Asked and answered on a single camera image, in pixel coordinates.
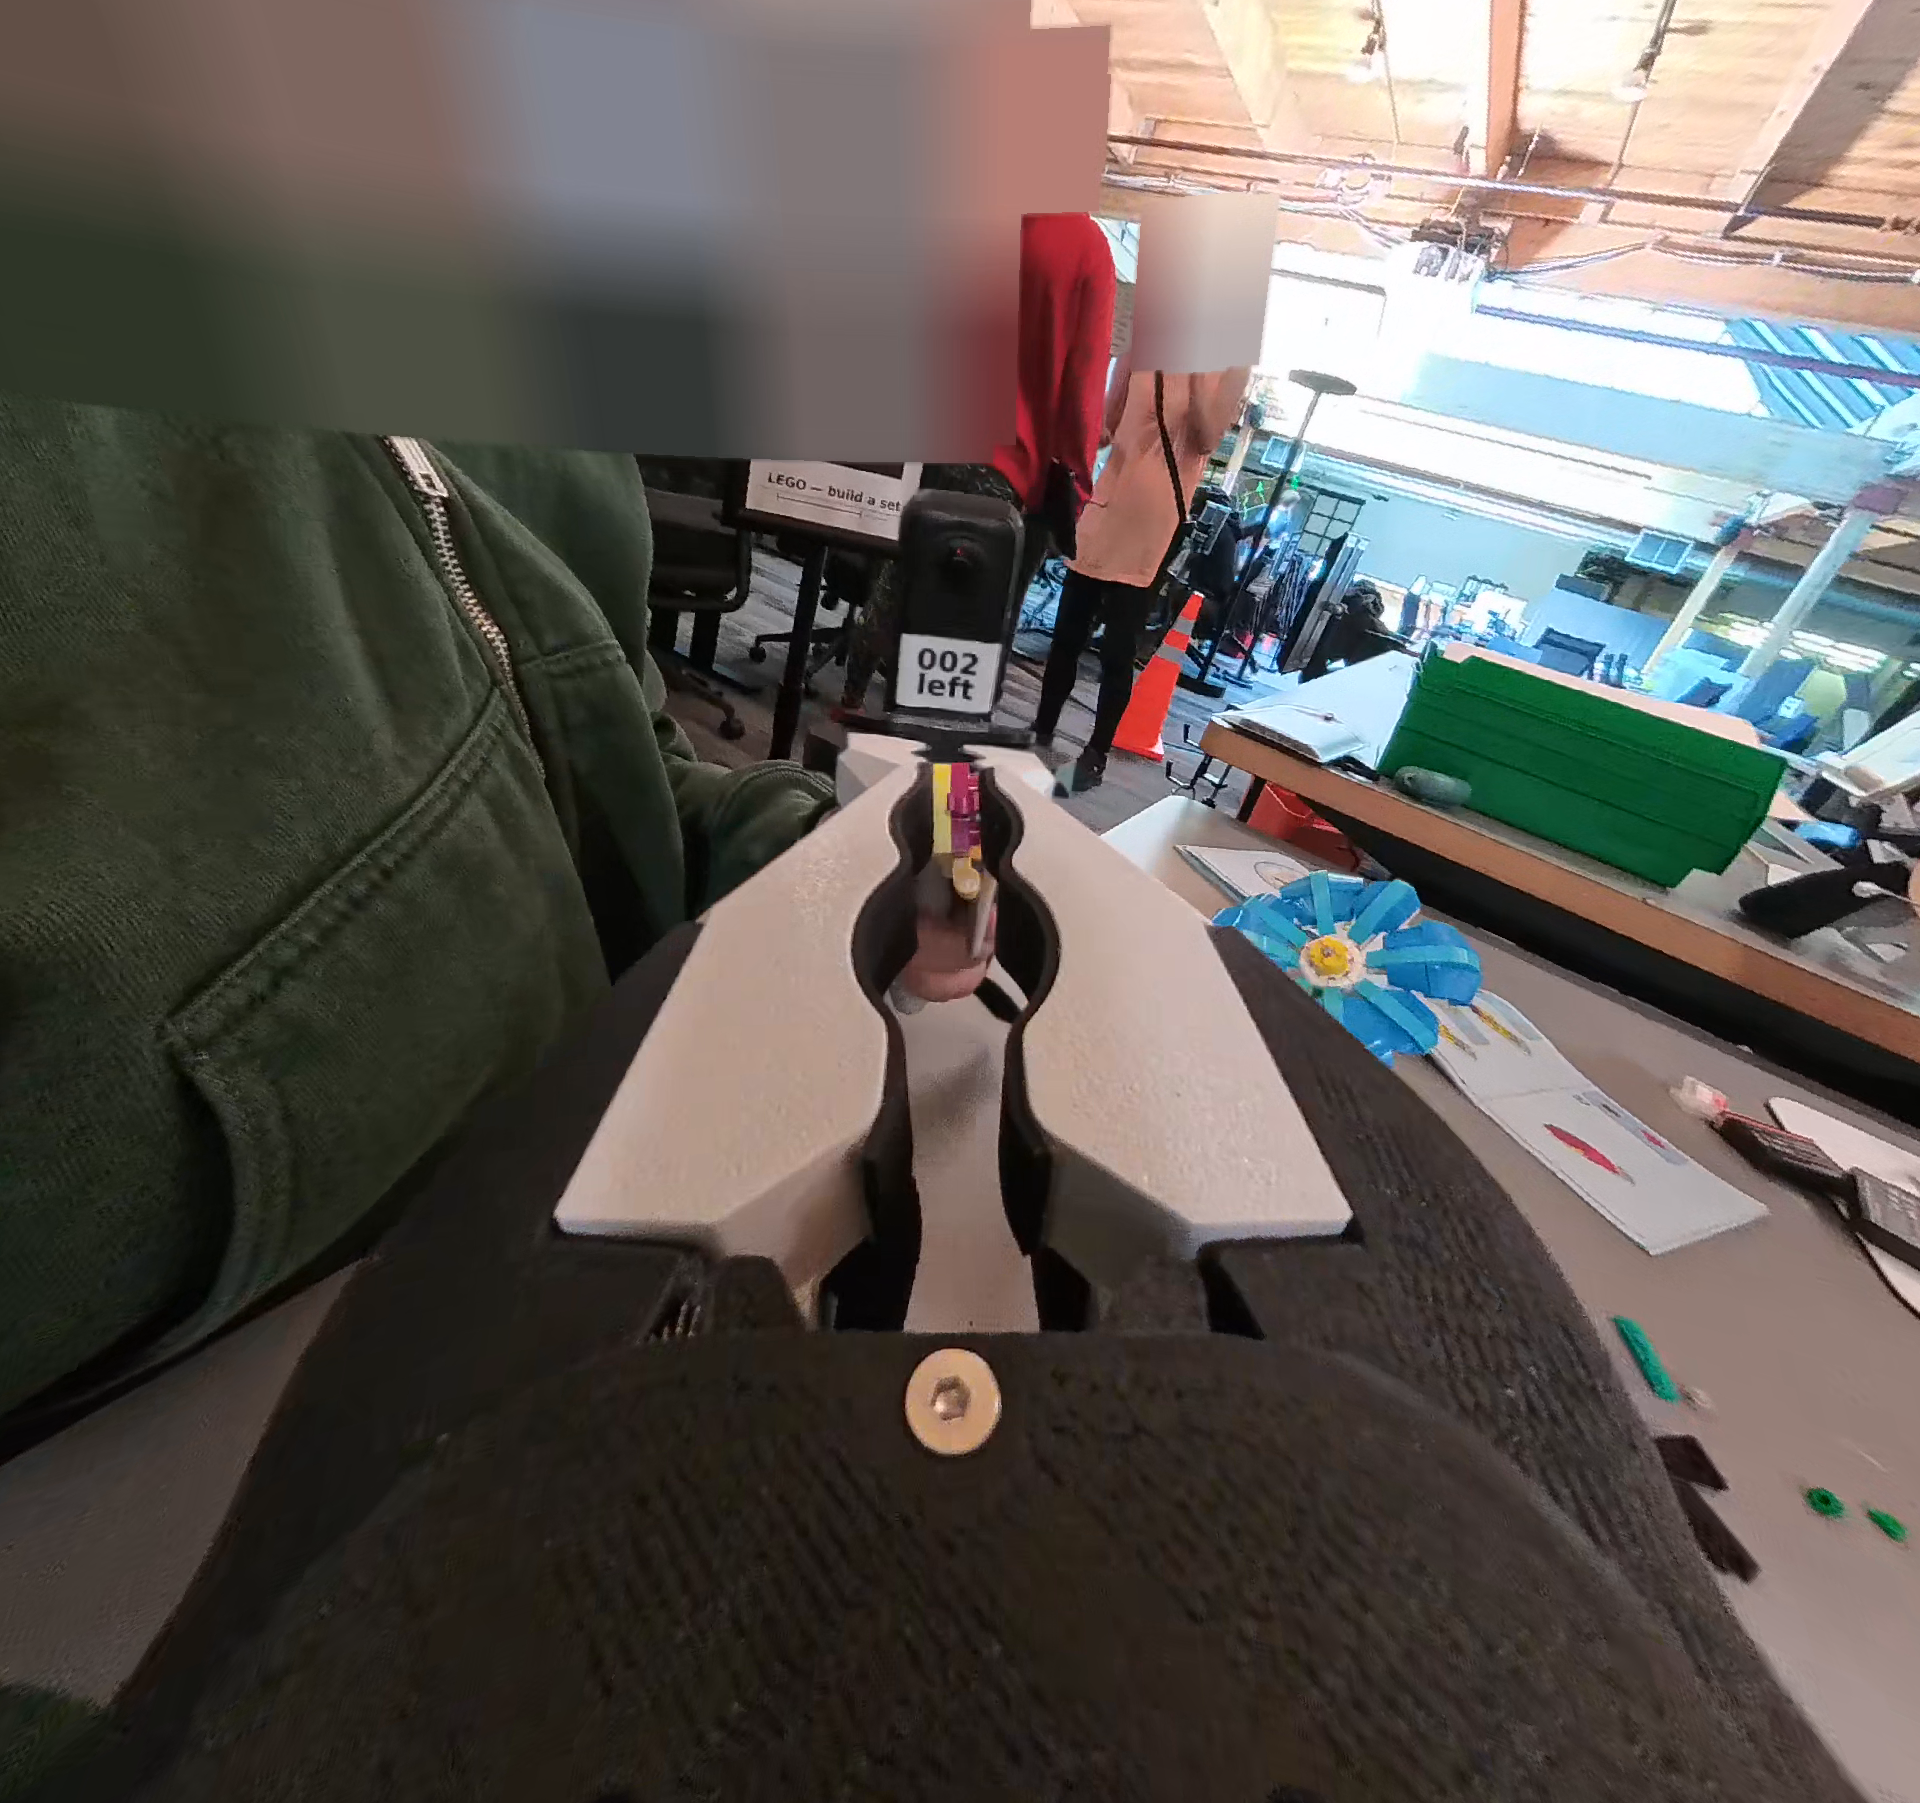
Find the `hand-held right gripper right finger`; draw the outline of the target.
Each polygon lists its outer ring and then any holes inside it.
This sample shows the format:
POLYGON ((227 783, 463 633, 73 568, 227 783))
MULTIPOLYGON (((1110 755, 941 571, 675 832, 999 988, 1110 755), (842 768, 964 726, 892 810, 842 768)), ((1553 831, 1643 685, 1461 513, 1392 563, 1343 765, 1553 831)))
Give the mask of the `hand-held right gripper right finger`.
POLYGON ((1242 936, 1081 827, 982 774, 1005 1038, 999 1199, 1044 1332, 1081 1332, 1140 1270, 1354 1228, 1281 1055, 1302 995, 1242 936))

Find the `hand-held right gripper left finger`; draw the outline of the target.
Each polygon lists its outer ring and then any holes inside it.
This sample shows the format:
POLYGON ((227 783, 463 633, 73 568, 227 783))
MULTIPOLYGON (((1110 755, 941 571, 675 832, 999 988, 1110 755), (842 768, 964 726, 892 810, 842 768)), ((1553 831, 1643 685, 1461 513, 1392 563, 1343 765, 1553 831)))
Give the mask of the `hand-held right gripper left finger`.
POLYGON ((923 1247, 900 1019, 930 770, 904 759, 714 903, 554 1209, 567 1237, 766 1260, 897 1332, 923 1247))

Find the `yellow lego plate assembly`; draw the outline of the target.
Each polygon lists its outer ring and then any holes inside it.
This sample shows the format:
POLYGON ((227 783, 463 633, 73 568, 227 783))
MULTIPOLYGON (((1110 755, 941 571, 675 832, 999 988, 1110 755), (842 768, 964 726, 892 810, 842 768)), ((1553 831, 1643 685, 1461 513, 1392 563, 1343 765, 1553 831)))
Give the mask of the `yellow lego plate assembly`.
POLYGON ((930 869, 953 903, 982 900, 980 774, 971 759, 930 766, 930 869))

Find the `person's left forearm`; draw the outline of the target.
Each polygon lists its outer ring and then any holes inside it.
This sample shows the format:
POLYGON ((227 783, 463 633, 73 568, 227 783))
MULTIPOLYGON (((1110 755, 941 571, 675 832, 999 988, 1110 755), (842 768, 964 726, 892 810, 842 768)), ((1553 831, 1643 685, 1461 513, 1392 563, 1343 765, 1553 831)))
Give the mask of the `person's left forearm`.
POLYGON ((681 846, 686 919, 766 869, 835 810, 831 781, 793 761, 729 768, 670 755, 664 768, 681 846))

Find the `blue lego flower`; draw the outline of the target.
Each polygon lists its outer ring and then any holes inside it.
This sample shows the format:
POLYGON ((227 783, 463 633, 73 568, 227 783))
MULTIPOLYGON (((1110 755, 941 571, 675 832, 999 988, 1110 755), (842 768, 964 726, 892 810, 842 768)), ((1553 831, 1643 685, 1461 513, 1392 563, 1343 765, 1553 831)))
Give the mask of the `blue lego flower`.
POLYGON ((1434 1053, 1437 1003, 1468 1005, 1482 984, 1477 950, 1427 917, 1400 879, 1311 872, 1219 910, 1212 923, 1244 936, 1388 1068, 1434 1053))

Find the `lego instruction booklet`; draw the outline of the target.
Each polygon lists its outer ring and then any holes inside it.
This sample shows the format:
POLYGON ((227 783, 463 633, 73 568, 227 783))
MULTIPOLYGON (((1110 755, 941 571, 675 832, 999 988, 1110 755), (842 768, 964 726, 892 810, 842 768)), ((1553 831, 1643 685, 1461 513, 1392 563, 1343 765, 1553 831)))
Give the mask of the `lego instruction booklet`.
MULTIPOLYGON (((1326 872, 1273 852, 1181 846, 1178 854, 1229 905, 1326 872)), ((1472 1003, 1435 1010, 1437 1049, 1400 1055, 1395 1065, 1431 1061, 1465 1100, 1647 1255, 1664 1257, 1764 1216, 1758 1199, 1718 1179, 1607 1095, 1484 982, 1472 1003)))

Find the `person's left hand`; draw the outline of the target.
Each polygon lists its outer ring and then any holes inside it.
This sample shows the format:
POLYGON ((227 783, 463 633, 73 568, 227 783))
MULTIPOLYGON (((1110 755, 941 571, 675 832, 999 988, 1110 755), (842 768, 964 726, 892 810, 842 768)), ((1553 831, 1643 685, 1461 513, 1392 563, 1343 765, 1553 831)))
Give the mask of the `person's left hand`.
POLYGON ((929 1003, 973 997, 995 961, 995 903, 916 907, 913 922, 915 949, 887 984, 887 1000, 900 1013, 915 1013, 929 1003))

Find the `white sign on black stand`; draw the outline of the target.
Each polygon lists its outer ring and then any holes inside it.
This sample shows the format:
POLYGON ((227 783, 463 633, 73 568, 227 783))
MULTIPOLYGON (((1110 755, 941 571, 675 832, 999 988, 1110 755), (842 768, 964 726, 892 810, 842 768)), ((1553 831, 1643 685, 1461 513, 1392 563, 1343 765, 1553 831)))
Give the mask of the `white sign on black stand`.
POLYGON ((925 480, 925 463, 748 461, 729 487, 727 514, 748 536, 799 545, 797 599, 773 699, 768 759, 793 755, 807 662, 833 550, 892 556, 900 517, 925 480))

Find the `orange traffic cone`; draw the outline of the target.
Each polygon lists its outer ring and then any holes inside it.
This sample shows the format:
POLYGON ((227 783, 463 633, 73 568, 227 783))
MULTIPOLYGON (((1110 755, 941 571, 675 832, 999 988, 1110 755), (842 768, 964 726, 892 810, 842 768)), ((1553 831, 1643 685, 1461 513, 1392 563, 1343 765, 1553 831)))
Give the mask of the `orange traffic cone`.
POLYGON ((1132 685, 1126 709, 1113 732, 1112 747, 1118 754, 1164 761, 1164 729, 1172 712, 1173 689, 1185 674, 1185 657, 1199 615, 1201 594, 1187 592, 1178 615, 1132 685))

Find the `black office chair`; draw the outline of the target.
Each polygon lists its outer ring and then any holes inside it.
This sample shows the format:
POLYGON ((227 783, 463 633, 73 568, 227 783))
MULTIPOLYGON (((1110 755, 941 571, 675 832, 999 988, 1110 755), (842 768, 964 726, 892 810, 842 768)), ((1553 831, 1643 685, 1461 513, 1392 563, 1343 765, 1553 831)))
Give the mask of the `black office chair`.
POLYGON ((644 486, 652 528, 648 645, 663 679, 719 712, 719 735, 739 741, 746 722, 717 666, 719 628, 751 595, 752 543, 723 517, 722 501, 644 486))

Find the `red crate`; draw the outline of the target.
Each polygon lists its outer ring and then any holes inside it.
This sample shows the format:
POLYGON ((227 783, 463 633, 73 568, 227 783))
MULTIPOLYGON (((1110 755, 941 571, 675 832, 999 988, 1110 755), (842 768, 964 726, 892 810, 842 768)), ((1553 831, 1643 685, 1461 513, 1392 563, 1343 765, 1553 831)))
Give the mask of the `red crate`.
POLYGON ((1310 855, 1337 869, 1356 875, 1361 854, 1324 813, 1284 785, 1258 781, 1242 798, 1238 820, 1283 846, 1290 855, 1310 855))

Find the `white paper sheets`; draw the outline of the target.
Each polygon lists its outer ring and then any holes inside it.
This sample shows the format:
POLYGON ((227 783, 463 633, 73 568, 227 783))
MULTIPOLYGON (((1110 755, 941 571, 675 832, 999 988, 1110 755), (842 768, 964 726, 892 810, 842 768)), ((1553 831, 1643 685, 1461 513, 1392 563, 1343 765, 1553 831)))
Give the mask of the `white paper sheets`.
POLYGON ((1319 766, 1356 761, 1375 768, 1403 719, 1420 668, 1415 654, 1392 647, 1329 668, 1288 692, 1241 703, 1218 720, 1319 766))

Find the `black floor lamp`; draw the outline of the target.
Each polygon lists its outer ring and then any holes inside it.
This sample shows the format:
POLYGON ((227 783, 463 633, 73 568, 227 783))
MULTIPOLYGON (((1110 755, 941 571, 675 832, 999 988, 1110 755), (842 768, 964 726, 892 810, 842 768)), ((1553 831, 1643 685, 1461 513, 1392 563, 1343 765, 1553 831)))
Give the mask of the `black floor lamp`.
MULTIPOLYGON (((1293 471, 1305 469, 1306 429, 1317 415, 1324 399, 1349 399, 1356 385, 1326 372, 1290 372, 1290 381, 1306 391, 1306 411, 1301 423, 1301 435, 1293 448, 1293 471)), ((1349 493, 1331 491, 1319 483, 1306 483, 1301 501, 1296 550, 1296 595, 1290 606, 1286 627, 1283 671, 1302 677, 1311 668, 1313 649, 1326 635, 1326 621, 1339 603, 1341 584, 1347 579, 1343 568, 1352 564, 1351 537, 1354 531, 1361 501, 1349 493)))

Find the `person's green jacket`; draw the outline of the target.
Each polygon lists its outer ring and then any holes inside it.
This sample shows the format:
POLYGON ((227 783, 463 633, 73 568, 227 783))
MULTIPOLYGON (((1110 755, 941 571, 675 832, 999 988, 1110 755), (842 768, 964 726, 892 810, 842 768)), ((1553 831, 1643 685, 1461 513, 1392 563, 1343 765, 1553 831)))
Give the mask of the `person's green jacket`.
POLYGON ((5 399, 5 1450, 371 1252, 163 1606, 193 1669, 460 1422, 545 1282, 473 1115, 687 931, 627 456, 5 399))

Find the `long wooden table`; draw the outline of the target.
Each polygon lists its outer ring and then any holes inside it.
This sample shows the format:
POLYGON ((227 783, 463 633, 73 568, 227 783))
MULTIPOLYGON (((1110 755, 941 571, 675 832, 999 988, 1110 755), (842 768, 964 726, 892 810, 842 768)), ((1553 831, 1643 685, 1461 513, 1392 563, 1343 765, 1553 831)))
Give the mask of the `long wooden table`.
POLYGON ((1915 1061, 1915 999, 1881 977, 1851 973, 1836 950, 1808 950, 1747 926, 1723 879, 1693 876, 1682 889, 1658 889, 1476 812, 1427 808, 1382 781, 1288 754, 1229 719, 1205 724, 1199 750, 1249 777, 1244 823, 1259 786, 1278 783, 1329 820, 1435 855, 1557 916, 1721 977, 1884 1055, 1915 1061))

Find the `stack of green bins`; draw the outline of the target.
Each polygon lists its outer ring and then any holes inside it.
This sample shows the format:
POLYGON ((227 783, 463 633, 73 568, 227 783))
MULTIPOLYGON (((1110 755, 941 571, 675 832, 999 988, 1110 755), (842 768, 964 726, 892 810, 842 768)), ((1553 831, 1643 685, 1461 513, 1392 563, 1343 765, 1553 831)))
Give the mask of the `stack of green bins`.
POLYGON ((1488 654, 1421 661, 1380 777, 1469 786, 1477 813, 1673 889, 1721 875, 1770 815, 1785 759, 1617 692, 1488 654))

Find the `black battery pack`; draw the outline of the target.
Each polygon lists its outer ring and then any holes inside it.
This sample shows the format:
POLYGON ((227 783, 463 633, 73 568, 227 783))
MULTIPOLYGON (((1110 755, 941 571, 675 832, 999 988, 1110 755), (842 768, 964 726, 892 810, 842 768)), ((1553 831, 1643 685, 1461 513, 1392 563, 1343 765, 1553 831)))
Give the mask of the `black battery pack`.
POLYGON ((1733 1110, 1718 1115, 1712 1128, 1731 1150, 1770 1179, 1836 1203, 1853 1199, 1856 1173, 1838 1164, 1811 1141, 1782 1130, 1778 1124, 1733 1110))
POLYGON ((1846 1173, 1843 1211, 1853 1235, 1878 1257, 1918 1272, 1918 1193, 1861 1170, 1846 1173))

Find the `black device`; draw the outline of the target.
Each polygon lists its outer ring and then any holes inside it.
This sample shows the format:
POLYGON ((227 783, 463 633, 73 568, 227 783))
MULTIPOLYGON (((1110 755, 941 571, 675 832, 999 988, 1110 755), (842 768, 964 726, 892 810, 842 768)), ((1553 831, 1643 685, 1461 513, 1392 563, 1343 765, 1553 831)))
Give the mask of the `black device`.
POLYGON ((1886 903, 1915 910, 1915 891, 1915 855, 1875 838, 1841 852, 1830 865, 1756 887, 1737 900, 1737 910, 1752 926, 1796 940, 1886 903))

